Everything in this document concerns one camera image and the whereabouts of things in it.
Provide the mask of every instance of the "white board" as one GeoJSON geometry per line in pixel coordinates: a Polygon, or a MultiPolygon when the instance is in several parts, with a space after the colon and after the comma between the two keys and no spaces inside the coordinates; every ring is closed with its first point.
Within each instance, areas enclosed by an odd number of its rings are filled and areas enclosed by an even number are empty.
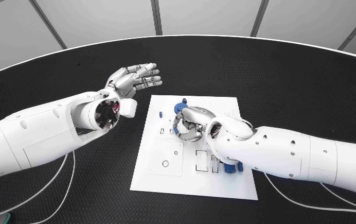
{"type": "MultiPolygon", "coordinates": [[[[244,172],[237,170],[237,173],[227,174],[219,163],[218,173],[214,173],[214,154],[203,140],[185,142],[170,134],[175,105],[183,98],[189,106],[206,108],[216,116],[229,113],[240,117],[237,98],[153,95],[130,190],[257,200],[251,168],[244,166],[244,172]],[[203,163],[205,158],[208,171],[198,171],[196,162],[203,163]]],[[[182,133],[186,132],[182,122],[178,128],[182,133]]]]}

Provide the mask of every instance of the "blue component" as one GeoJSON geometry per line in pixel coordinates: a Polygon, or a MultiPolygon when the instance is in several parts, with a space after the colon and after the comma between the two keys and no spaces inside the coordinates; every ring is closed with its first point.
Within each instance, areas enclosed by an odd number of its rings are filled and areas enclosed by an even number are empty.
{"type": "Polygon", "coordinates": [[[224,168],[225,168],[225,172],[227,172],[228,174],[234,174],[234,173],[237,172],[235,165],[224,164],[224,168]]]}
{"type": "Polygon", "coordinates": [[[178,103],[175,106],[175,113],[178,114],[186,107],[188,107],[186,103],[178,103]]]}
{"type": "Polygon", "coordinates": [[[240,161],[240,163],[238,163],[238,170],[240,171],[244,171],[244,166],[242,166],[242,162],[240,161]]]}

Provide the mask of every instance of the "black circular table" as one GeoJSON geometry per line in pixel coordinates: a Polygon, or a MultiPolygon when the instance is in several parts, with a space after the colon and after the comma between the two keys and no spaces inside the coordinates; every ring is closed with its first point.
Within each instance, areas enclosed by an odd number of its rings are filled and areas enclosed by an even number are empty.
{"type": "MultiPolygon", "coordinates": [[[[241,116],[255,127],[355,143],[352,54],[221,36],[149,37],[88,45],[0,71],[0,119],[35,105],[98,91],[118,68],[146,62],[157,64],[163,85],[136,94],[136,118],[123,117],[114,130],[77,150],[71,191],[48,223],[356,223],[356,213],[313,210],[289,202],[258,171],[258,201],[130,191],[152,94],[237,97],[241,116]]],[[[0,177],[0,211],[42,189],[61,164],[62,158],[0,177]]],[[[12,212],[13,223],[41,221],[54,213],[71,171],[69,155],[48,189],[12,212]]],[[[353,208],[319,183],[270,177],[294,201],[353,208]]],[[[329,188],[356,202],[356,193],[329,188]]]]}

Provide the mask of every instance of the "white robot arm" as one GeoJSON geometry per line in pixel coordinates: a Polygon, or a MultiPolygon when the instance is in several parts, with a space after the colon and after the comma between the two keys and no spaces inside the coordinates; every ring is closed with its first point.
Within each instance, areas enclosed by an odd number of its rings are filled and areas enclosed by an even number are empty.
{"type": "Polygon", "coordinates": [[[335,185],[356,192],[356,144],[260,127],[229,115],[216,117],[199,107],[183,107],[173,128],[186,141],[205,138],[215,157],[229,165],[241,161],[258,171],[283,178],[335,185]],[[189,133],[176,125],[183,120],[189,133]]]}
{"type": "Polygon", "coordinates": [[[0,120],[0,176],[39,166],[82,147],[134,117],[136,91],[162,85],[156,64],[121,68],[105,88],[25,109],[0,120]]]}

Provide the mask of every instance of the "wire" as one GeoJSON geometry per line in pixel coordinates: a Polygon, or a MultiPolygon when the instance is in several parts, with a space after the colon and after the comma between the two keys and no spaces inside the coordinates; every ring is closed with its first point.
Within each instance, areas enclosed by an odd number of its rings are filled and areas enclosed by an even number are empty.
{"type": "Polygon", "coordinates": [[[355,212],[355,213],[356,213],[356,210],[350,210],[350,209],[335,209],[335,208],[323,208],[323,207],[309,206],[309,205],[306,205],[306,204],[303,204],[303,203],[299,203],[299,202],[293,201],[293,200],[291,200],[291,199],[280,192],[280,190],[278,190],[277,187],[274,186],[273,181],[270,180],[267,174],[265,174],[265,177],[267,177],[267,179],[268,179],[268,181],[270,181],[273,187],[276,188],[276,190],[277,190],[278,193],[281,194],[281,196],[283,196],[290,202],[293,202],[294,204],[297,204],[297,205],[300,205],[300,206],[303,206],[303,207],[306,207],[306,208],[316,209],[316,210],[346,211],[346,212],[355,212]]]}
{"type": "Polygon", "coordinates": [[[49,183],[45,185],[45,187],[41,189],[41,191],[25,201],[22,202],[19,205],[16,205],[15,207],[12,207],[10,209],[5,210],[3,212],[0,212],[0,215],[3,215],[5,213],[10,212],[12,210],[15,210],[16,208],[19,208],[22,205],[25,205],[42,192],[44,190],[48,188],[48,186],[51,185],[51,183],[54,182],[62,168],[64,168],[64,165],[65,165],[65,161],[67,161],[67,157],[68,157],[68,154],[65,155],[65,159],[64,159],[64,162],[62,162],[62,165],[58,169],[58,173],[55,174],[54,178],[51,179],[49,183]]]}
{"type": "MultiPolygon", "coordinates": [[[[75,171],[75,154],[74,154],[74,152],[72,152],[72,176],[74,176],[74,171],[75,171]]],[[[56,211],[52,213],[52,215],[51,215],[49,218],[46,218],[45,220],[42,220],[42,221],[39,221],[39,222],[31,223],[31,224],[41,224],[41,223],[44,223],[45,221],[48,221],[48,220],[54,217],[54,215],[56,214],[59,208],[61,208],[62,205],[64,205],[65,198],[67,198],[67,195],[68,195],[68,192],[69,192],[69,189],[71,189],[71,185],[72,185],[72,177],[71,177],[71,181],[69,181],[69,185],[68,185],[65,197],[64,197],[64,200],[62,200],[62,202],[61,202],[61,204],[59,204],[59,206],[58,206],[56,211]]]]}
{"type": "Polygon", "coordinates": [[[332,190],[325,186],[323,183],[320,183],[320,184],[323,185],[323,187],[327,189],[327,191],[329,191],[338,198],[340,198],[340,199],[342,199],[345,202],[348,202],[350,205],[356,206],[356,204],[355,204],[353,202],[348,201],[348,200],[343,199],[339,195],[336,195],[336,193],[332,192],[332,190]]]}

